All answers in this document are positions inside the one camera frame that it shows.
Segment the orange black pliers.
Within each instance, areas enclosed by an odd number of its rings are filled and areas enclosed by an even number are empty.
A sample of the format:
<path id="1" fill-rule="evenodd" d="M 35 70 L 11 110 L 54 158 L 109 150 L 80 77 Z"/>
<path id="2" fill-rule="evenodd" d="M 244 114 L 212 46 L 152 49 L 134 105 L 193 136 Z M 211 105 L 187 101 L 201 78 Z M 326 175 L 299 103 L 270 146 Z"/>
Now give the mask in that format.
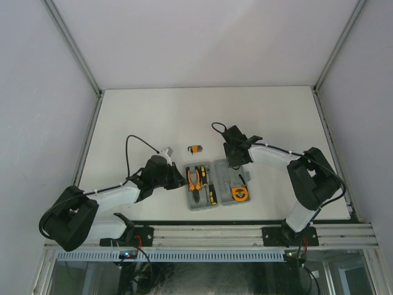
<path id="1" fill-rule="evenodd" d="M 191 172 L 191 168 L 185 169 L 187 175 L 187 182 L 189 191 L 192 194 L 193 201 L 198 204 L 200 202 L 200 191 L 201 191 L 201 176 L 197 166 L 194 167 L 194 172 Z"/>

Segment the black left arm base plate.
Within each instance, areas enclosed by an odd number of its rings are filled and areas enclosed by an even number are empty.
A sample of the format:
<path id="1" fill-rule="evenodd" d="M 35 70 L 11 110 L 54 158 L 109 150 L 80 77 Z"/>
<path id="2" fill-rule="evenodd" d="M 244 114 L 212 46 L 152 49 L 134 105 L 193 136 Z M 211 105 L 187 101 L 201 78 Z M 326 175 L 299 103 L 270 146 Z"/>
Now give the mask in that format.
<path id="1" fill-rule="evenodd" d="M 127 228 L 120 238 L 103 238 L 99 241 L 100 246 L 152 246 L 154 240 L 154 228 L 149 226 Z"/>

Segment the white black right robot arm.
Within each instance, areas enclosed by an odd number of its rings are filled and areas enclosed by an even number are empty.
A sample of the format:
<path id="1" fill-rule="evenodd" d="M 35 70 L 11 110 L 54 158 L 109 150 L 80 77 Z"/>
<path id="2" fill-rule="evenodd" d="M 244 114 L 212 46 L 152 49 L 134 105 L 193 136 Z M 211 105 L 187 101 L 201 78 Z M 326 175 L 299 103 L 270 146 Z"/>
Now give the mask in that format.
<path id="1" fill-rule="evenodd" d="M 219 132 L 228 164 L 238 168 L 249 163 L 265 163 L 288 172 L 297 201 L 282 221 L 283 240 L 296 245 L 323 207 L 344 197 L 347 187 L 334 172 L 325 155 L 316 147 L 303 153 L 285 150 L 263 142 L 260 136 L 248 138 L 236 125 Z"/>

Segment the long black yellow screwdriver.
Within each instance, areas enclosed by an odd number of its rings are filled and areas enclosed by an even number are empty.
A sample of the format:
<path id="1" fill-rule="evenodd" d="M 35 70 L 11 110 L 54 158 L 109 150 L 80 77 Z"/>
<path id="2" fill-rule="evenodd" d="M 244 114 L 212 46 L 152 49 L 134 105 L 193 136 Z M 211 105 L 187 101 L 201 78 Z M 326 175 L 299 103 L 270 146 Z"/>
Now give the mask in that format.
<path id="1" fill-rule="evenodd" d="M 206 168 L 205 166 L 200 166 L 200 180 L 201 184 L 206 187 L 208 185 L 207 176 L 206 176 Z"/>

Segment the orange tape measure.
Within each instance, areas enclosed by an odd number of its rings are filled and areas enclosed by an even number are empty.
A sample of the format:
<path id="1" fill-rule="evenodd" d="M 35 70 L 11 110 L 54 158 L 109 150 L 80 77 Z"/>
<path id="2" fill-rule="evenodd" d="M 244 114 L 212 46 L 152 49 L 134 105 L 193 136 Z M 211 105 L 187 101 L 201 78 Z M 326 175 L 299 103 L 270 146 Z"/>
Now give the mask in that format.
<path id="1" fill-rule="evenodd" d="M 238 176 L 242 184 L 231 188 L 232 197 L 237 202 L 245 202 L 249 199 L 248 189 L 242 174 L 239 174 Z"/>

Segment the orange hex key set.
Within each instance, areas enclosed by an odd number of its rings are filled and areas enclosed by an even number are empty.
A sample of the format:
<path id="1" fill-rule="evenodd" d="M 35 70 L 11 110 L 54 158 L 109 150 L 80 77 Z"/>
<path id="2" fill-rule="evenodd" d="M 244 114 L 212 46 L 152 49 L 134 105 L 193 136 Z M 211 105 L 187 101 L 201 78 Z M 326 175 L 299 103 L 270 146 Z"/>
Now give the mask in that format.
<path id="1" fill-rule="evenodd" d="M 197 152 L 201 152 L 203 150 L 203 147 L 201 145 L 193 145 L 193 146 L 189 146 L 187 148 L 187 150 L 191 153 L 197 153 Z"/>

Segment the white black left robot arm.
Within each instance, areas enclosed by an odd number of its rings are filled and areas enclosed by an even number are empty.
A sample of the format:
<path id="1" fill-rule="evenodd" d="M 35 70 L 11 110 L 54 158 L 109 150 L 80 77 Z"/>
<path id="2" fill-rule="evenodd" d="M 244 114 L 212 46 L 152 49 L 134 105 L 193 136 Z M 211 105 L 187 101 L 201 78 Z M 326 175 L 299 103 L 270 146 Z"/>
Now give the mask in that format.
<path id="1" fill-rule="evenodd" d="M 129 245 L 134 240 L 133 223 L 115 209 L 141 202 L 157 188 L 170 191 L 185 186 L 186 180 L 171 160 L 171 153 L 168 147 L 162 149 L 145 167 L 113 187 L 89 193 L 77 186 L 67 187 L 41 217 L 39 232 L 65 251 L 102 238 Z"/>

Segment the grey plastic tool case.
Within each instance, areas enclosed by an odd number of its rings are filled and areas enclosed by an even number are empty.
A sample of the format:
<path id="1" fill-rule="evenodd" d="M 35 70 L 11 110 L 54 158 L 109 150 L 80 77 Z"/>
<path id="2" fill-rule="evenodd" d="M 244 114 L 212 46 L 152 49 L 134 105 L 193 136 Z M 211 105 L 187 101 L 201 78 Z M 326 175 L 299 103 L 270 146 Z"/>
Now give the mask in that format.
<path id="1" fill-rule="evenodd" d="M 187 167 L 191 168 L 191 172 L 194 172 L 194 167 L 197 166 L 200 170 L 200 166 L 203 165 L 206 168 L 206 176 L 208 185 L 204 187 L 201 185 L 200 191 L 200 202 L 196 204 L 193 201 L 193 197 L 191 192 L 188 188 L 188 182 L 186 186 L 186 197 L 189 209 L 192 211 L 195 210 L 204 210 L 207 208 L 214 208 L 218 205 L 223 206 L 230 206 L 230 205 L 237 205 L 248 203 L 251 201 L 251 193 L 249 192 L 248 184 L 251 180 L 251 177 L 248 172 L 244 171 L 243 167 L 236 167 L 232 168 L 229 166 L 227 160 L 215 160 L 213 162 L 199 162 L 199 163 L 190 163 L 184 167 L 184 171 Z M 232 197 L 231 188 L 236 187 L 242 184 L 241 180 L 239 179 L 239 174 L 242 174 L 246 186 L 249 193 L 249 199 L 245 202 L 237 202 Z M 213 184 L 216 197 L 217 197 L 217 204 L 211 205 L 209 201 L 209 185 Z"/>

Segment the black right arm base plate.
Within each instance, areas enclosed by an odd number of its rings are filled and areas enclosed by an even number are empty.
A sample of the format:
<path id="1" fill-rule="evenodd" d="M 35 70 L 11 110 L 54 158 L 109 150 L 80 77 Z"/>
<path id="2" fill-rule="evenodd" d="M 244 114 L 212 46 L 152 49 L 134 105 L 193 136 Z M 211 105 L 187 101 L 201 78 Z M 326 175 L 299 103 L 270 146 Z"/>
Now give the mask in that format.
<path id="1" fill-rule="evenodd" d="M 309 246 L 319 246 L 319 239 L 315 227 L 307 227 L 301 232 L 286 232 L 281 226 L 262 228 L 263 245 L 267 247 L 298 246 L 306 239 Z"/>

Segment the short yellow black screwdriver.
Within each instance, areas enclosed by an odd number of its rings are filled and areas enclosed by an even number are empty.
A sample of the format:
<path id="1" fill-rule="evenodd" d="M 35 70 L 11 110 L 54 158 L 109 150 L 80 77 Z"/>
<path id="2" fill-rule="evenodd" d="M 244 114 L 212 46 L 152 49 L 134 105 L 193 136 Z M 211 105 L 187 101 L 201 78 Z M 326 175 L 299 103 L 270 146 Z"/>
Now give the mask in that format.
<path id="1" fill-rule="evenodd" d="M 209 185 L 209 201 L 211 205 L 217 204 L 216 191 L 213 184 Z"/>

